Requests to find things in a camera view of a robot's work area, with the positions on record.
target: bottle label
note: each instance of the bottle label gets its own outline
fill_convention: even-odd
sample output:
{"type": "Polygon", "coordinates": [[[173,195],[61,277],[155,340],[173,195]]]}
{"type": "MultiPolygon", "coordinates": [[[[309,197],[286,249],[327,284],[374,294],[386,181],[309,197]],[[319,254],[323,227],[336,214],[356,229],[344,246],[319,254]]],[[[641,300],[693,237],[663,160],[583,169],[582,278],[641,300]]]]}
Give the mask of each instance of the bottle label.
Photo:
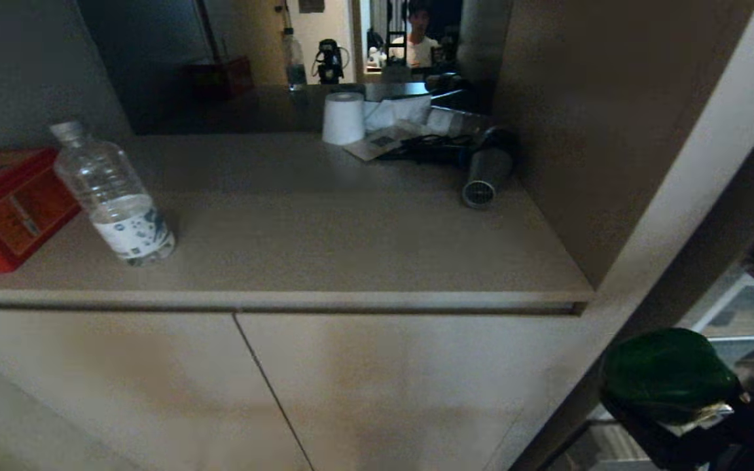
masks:
{"type": "Polygon", "coordinates": [[[107,244],[125,259],[147,256],[173,242],[173,233],[155,208],[111,224],[94,224],[107,244]]]}

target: plastic water bottle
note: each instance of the plastic water bottle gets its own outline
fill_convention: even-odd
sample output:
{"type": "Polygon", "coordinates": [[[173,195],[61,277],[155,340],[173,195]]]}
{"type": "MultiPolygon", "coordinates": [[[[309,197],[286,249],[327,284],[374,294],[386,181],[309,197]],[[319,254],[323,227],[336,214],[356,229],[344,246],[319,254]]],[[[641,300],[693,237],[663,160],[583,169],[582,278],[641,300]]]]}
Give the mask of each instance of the plastic water bottle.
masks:
{"type": "Polygon", "coordinates": [[[173,232],[124,151],[93,139],[80,122],[62,122],[50,129],[63,144],[54,172],[117,256],[131,266],[142,266],[173,253],[173,232]]]}
{"type": "Polygon", "coordinates": [[[304,69],[304,54],[302,45],[293,36],[293,29],[284,29],[284,60],[287,64],[287,84],[290,92],[304,90],[308,86],[308,73],[304,69]]]}

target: mirror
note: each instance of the mirror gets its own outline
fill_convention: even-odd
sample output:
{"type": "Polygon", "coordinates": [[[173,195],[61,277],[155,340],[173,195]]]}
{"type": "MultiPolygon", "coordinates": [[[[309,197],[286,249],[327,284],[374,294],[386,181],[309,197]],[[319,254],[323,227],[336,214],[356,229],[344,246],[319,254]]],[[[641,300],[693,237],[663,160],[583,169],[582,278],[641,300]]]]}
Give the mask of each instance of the mirror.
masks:
{"type": "Polygon", "coordinates": [[[367,99],[475,90],[461,106],[485,111],[511,11],[511,0],[77,3],[138,134],[315,131],[335,84],[364,84],[367,99]],[[285,31],[300,78],[287,74],[285,31]]]}

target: white t-shirt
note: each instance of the white t-shirt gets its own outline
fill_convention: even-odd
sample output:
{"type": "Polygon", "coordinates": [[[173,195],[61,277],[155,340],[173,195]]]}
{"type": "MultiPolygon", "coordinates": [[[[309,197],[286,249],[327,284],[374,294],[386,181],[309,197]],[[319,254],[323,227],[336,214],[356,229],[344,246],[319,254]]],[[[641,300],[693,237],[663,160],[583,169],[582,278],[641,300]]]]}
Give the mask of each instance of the white t-shirt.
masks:
{"type": "MultiPolygon", "coordinates": [[[[403,44],[403,38],[394,39],[392,44],[403,44]]],[[[424,36],[424,40],[418,44],[412,44],[411,41],[406,42],[406,50],[409,51],[409,58],[406,59],[406,64],[411,68],[416,69],[418,67],[431,67],[432,66],[432,48],[438,46],[438,41],[427,38],[424,36]]],[[[389,57],[400,57],[403,59],[403,48],[389,48],[389,57]]]]}

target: cabinet door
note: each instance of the cabinet door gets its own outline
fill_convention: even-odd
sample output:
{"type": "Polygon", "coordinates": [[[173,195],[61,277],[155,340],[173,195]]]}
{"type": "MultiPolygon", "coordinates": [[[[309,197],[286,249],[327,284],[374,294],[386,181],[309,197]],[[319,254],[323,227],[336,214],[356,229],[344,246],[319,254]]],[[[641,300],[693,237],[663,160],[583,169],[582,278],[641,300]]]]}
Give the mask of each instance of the cabinet door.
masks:
{"type": "Polygon", "coordinates": [[[530,440],[520,418],[571,381],[554,340],[574,319],[238,319],[317,471],[481,471],[511,427],[530,440]]]}
{"type": "Polygon", "coordinates": [[[308,469],[230,314],[0,311],[0,373],[144,469],[308,469]]]}

